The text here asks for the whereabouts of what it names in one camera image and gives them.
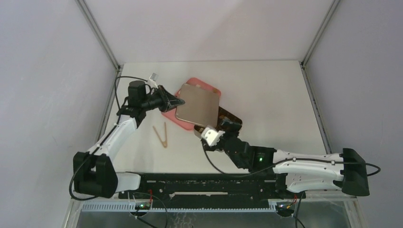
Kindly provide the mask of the gold chocolate box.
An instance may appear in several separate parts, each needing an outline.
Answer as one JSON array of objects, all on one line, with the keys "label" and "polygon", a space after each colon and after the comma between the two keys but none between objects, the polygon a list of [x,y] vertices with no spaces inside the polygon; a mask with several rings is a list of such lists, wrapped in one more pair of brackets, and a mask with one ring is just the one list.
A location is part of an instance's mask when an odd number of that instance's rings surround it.
[{"label": "gold chocolate box", "polygon": [[243,121],[237,117],[236,115],[232,114],[231,112],[229,112],[228,110],[224,109],[223,107],[219,106],[218,108],[218,114],[215,116],[215,121],[212,122],[211,126],[214,128],[217,128],[219,122],[224,118],[224,117],[228,117],[229,119],[235,120],[237,122],[242,122]]}]

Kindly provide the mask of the brown box lid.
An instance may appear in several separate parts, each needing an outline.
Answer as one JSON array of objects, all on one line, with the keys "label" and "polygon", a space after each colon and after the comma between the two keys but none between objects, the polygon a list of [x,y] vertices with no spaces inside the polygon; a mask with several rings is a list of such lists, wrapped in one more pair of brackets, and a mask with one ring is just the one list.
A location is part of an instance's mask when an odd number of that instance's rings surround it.
[{"label": "brown box lid", "polygon": [[176,108],[175,117],[201,127],[217,124],[220,96],[213,91],[205,90],[190,84],[183,84],[179,98],[185,104]]}]

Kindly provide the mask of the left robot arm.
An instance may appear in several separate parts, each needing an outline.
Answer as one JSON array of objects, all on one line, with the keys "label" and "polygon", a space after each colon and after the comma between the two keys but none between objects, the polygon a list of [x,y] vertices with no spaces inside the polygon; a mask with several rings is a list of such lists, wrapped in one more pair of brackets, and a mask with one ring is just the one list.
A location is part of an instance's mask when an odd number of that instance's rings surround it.
[{"label": "left robot arm", "polygon": [[117,111],[117,121],[112,129],[85,152],[73,157],[73,175],[69,183],[71,198],[79,200],[74,193],[111,198],[118,192],[129,191],[137,198],[147,195],[149,186],[141,181],[139,174],[118,173],[113,160],[125,141],[138,129],[148,111],[158,109],[169,112],[185,101],[172,95],[162,85],[151,86],[148,81],[134,78],[128,85],[128,95]]}]

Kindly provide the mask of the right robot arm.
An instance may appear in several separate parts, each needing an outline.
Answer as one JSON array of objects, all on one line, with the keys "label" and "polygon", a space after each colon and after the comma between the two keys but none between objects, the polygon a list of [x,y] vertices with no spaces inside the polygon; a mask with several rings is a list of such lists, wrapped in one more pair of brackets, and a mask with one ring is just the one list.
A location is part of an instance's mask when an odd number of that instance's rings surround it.
[{"label": "right robot arm", "polygon": [[253,146],[238,138],[242,125],[227,117],[218,124],[217,150],[225,152],[237,168],[250,174],[276,174],[281,181],[275,193],[282,198],[306,190],[340,190],[352,196],[369,196],[365,160],[351,148],[325,155],[300,154]]}]

